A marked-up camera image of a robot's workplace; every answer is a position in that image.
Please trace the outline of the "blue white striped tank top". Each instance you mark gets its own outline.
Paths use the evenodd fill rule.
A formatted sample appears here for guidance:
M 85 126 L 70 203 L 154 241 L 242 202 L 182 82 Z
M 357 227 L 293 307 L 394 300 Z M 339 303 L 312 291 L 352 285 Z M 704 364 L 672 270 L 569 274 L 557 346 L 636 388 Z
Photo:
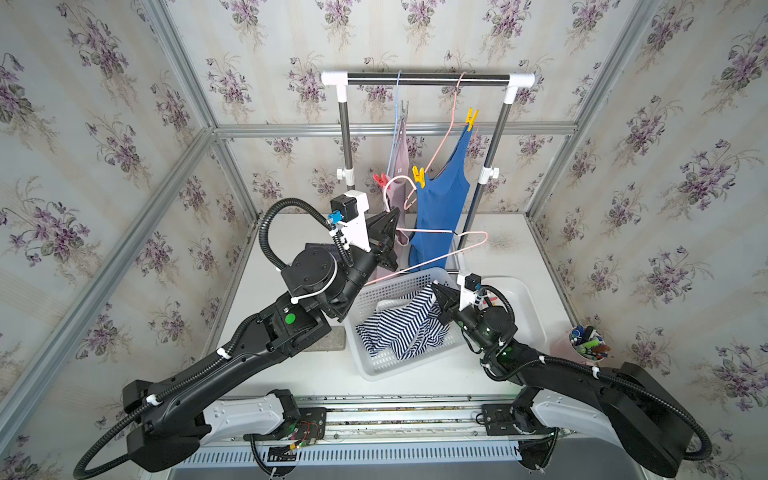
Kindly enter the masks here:
M 391 350 L 398 361 L 405 361 L 443 345 L 449 327 L 438 319 L 442 310 L 432 288 L 409 295 L 406 301 L 401 307 L 375 311 L 355 327 L 371 357 Z

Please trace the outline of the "red clothespin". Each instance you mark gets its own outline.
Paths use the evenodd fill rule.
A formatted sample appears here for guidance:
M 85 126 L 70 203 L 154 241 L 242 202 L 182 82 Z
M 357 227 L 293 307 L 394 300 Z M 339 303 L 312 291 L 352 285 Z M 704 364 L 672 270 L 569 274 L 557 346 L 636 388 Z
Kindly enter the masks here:
M 389 182 L 388 176 L 384 173 L 374 174 L 373 179 L 381 189 L 384 189 Z

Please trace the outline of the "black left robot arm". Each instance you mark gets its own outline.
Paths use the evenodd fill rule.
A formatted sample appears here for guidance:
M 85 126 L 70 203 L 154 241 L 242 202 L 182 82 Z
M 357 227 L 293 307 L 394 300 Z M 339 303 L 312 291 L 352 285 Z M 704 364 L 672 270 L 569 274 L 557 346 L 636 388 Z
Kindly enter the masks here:
M 331 236 L 336 250 L 307 247 L 291 263 L 281 260 L 270 246 L 269 231 L 288 207 L 309 214 Z M 304 200 L 284 198 L 264 213 L 258 244 L 279 271 L 286 292 L 246 317 L 229 341 L 187 369 L 160 382 L 126 385 L 124 417 L 84 453 L 74 478 L 90 479 L 127 462 L 148 472 L 182 463 L 214 431 L 206 408 L 245 380 L 315 344 L 330 332 L 330 320 L 347 316 L 376 269 L 397 269 L 398 208 L 367 218 L 349 194 L 333 198 L 331 207 L 325 216 Z

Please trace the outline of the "pink tank top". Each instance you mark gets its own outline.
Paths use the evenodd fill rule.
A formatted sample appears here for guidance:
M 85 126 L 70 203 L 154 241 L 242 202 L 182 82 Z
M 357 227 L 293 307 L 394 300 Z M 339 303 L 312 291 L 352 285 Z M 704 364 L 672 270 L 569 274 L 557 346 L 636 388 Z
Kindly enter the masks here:
M 407 146 L 407 120 L 401 119 L 395 135 L 394 151 L 392 153 L 392 162 L 387 168 L 386 181 L 386 202 L 387 211 L 392 208 L 399 210 L 398 228 L 405 228 L 406 202 L 408 195 L 413 191 L 413 186 L 409 182 L 410 178 L 410 157 Z

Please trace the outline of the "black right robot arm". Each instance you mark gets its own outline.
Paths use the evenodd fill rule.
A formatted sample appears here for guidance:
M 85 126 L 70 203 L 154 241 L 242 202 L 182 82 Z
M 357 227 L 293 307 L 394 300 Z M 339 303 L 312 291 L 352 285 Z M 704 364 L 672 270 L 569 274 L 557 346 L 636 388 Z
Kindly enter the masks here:
M 468 340 L 485 375 L 521 390 L 511 405 L 515 429 L 523 434 L 544 430 L 575 430 L 577 417 L 543 416 L 544 396 L 552 392 L 605 416 L 602 439 L 613 440 L 639 465 L 673 478 L 683 462 L 711 458 L 713 443 L 706 430 L 643 367 L 625 362 L 619 368 L 590 366 L 547 355 L 517 340 L 516 317 L 509 300 L 492 285 L 479 284 L 478 294 L 491 293 L 497 302 L 481 309 L 462 305 L 463 291 L 434 283 L 439 321 L 455 324 Z

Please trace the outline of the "light blue wire hanger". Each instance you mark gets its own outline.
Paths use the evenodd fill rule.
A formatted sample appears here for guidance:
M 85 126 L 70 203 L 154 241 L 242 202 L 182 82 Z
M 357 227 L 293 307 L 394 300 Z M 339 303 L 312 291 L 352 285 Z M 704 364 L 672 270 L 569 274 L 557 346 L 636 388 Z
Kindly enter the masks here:
M 395 162 L 395 160 L 394 160 L 394 158 L 395 158 L 395 147 L 396 147 L 397 141 L 398 141 L 398 135 L 399 135 L 398 132 L 399 132 L 399 125 L 400 125 L 400 105 L 401 105 L 401 102 L 399 100 L 399 91 L 400 91 L 400 80 L 402 78 L 401 76 L 402 76 L 402 70 L 399 70 L 398 73 L 397 73 L 397 76 L 396 76 L 395 86 L 394 86 L 394 90 L 393 90 L 393 93 L 394 93 L 394 97 L 393 98 L 394 98 L 394 101 L 395 101 L 394 110 L 393 110 L 394 111 L 394 125 L 393 125 L 393 134 L 392 134 L 390 154 L 389 154 L 389 159 L 388 159 L 388 163 L 387 163 L 387 170 L 386 170 L 387 175 L 391 175 L 392 172 L 394 171 L 393 165 L 394 165 L 394 162 Z

